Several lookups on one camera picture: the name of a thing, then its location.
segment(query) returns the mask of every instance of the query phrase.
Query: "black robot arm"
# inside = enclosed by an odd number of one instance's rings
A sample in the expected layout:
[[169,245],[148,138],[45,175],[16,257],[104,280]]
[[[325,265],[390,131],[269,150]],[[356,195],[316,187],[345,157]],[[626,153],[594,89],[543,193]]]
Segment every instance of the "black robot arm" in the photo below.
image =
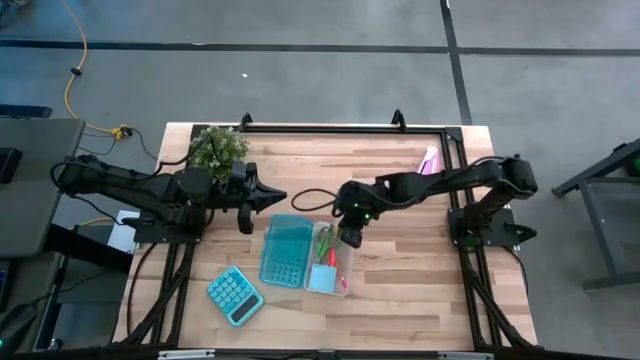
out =
[[[56,176],[60,167],[62,171]],[[255,163],[234,163],[229,181],[220,183],[204,169],[148,175],[81,155],[67,157],[53,167],[51,179],[71,197],[102,194],[153,215],[153,219],[141,222],[157,221],[178,231],[204,228],[208,225],[207,210],[238,209],[240,231],[251,234],[251,211],[260,212],[287,196],[260,182]]]
[[338,227],[342,241],[354,248],[362,243],[362,228],[390,210],[406,209],[427,197],[478,186],[491,191],[480,202],[464,208],[464,230],[480,235],[492,215],[512,199],[526,199],[538,186],[529,162],[514,157],[487,157],[467,167],[433,175],[414,172],[378,176],[372,185],[349,181],[342,185],[332,214],[342,216]]

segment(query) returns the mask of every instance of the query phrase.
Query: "yellow extension cord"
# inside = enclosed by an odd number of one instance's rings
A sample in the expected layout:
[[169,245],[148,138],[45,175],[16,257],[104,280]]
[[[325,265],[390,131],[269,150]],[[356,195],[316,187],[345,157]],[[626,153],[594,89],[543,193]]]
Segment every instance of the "yellow extension cord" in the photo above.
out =
[[87,225],[92,225],[92,224],[100,223],[100,222],[113,222],[113,220],[110,219],[110,218],[97,218],[97,219],[85,221],[83,223],[78,224],[77,226],[87,226]]
[[[65,7],[65,9],[67,10],[67,13],[69,13],[71,18],[73,18],[73,22],[76,24],[76,27],[78,28],[78,31],[80,32],[80,36],[82,36],[82,45],[83,45],[82,59],[80,59],[80,62],[75,67],[75,69],[78,70],[78,73],[81,73],[82,66],[84,65],[84,62],[87,59],[87,37],[84,35],[84,31],[82,30],[82,26],[80,25],[80,21],[78,21],[78,18],[76,17],[76,15],[73,13],[71,8],[69,7],[69,4],[67,4],[67,1],[66,0],[60,0],[60,2]],[[73,82],[76,80],[77,76],[78,75],[76,75],[75,73],[72,73],[71,74],[71,78],[69,79],[69,82],[67,83],[67,87],[66,87],[66,89],[64,89],[64,105],[67,107],[67,111],[69,112],[69,114],[71,114],[71,116],[74,119],[79,119],[79,117],[78,117],[78,115],[76,115],[75,112],[73,112],[73,109],[71,109],[71,104],[69,102],[69,91],[71,91],[71,86],[73,85]],[[122,133],[120,127],[113,128],[113,129],[107,129],[107,128],[102,128],[102,127],[99,127],[99,126],[91,125],[89,123],[87,123],[86,125],[87,125],[87,127],[91,128],[91,129],[94,129],[96,131],[100,131],[100,132],[111,134],[111,135],[115,136],[117,140],[120,140],[120,139],[124,138],[124,136],[125,136]]]

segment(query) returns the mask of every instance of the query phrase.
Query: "teal plastic case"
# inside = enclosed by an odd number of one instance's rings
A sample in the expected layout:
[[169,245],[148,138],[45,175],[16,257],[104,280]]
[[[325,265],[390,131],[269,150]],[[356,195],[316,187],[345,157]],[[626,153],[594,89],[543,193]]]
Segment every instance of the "teal plastic case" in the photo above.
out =
[[207,286],[207,295],[234,327],[242,326],[264,304],[262,295],[235,266]]
[[269,285],[300,288],[304,284],[313,221],[298,215],[271,217],[265,235],[260,281]]

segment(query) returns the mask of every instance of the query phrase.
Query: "wooden table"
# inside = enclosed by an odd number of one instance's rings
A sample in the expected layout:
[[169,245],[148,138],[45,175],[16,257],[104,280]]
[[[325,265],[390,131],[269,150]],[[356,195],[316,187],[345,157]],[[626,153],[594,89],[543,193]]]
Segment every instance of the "wooden table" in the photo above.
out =
[[[167,124],[161,160],[177,160],[186,154],[192,126]],[[462,130],[469,162],[493,154],[487,127],[466,126]],[[250,142],[246,160],[258,164],[264,184],[287,191],[289,197],[252,215],[252,235],[237,230],[235,211],[216,213],[196,247],[181,348],[473,349],[460,262],[446,225],[447,195],[387,212],[364,230],[345,298],[269,286],[258,280],[265,227],[273,214],[297,213],[290,205],[293,195],[312,187],[337,191],[349,179],[371,182],[376,175],[411,171],[427,146],[440,147],[437,136],[278,133],[246,137]],[[480,198],[486,192],[476,189],[475,196]],[[299,205],[326,201],[326,196],[308,194]],[[335,221],[329,212],[324,209],[305,215],[316,221]],[[145,248],[135,254],[130,279]],[[134,326],[157,298],[167,248],[158,245],[143,264],[132,301]],[[519,264],[501,248],[487,248],[487,261],[497,303],[521,334],[535,343]],[[240,267],[265,299],[265,306],[241,328],[231,327],[205,294],[206,286],[230,265]],[[120,308],[114,340],[126,336],[126,300]],[[162,340],[170,328],[172,309],[170,303]],[[484,306],[478,309],[483,335],[488,339]]]

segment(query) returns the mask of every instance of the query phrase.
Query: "pink object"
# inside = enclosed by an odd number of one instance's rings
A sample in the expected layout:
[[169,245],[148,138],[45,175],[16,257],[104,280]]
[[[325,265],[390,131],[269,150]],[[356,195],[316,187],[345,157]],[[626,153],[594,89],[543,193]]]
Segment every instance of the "pink object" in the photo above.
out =
[[440,171],[440,163],[438,156],[438,148],[434,146],[429,146],[427,148],[427,153],[424,155],[424,159],[422,159],[422,163],[418,167],[418,174],[422,175],[431,175]]

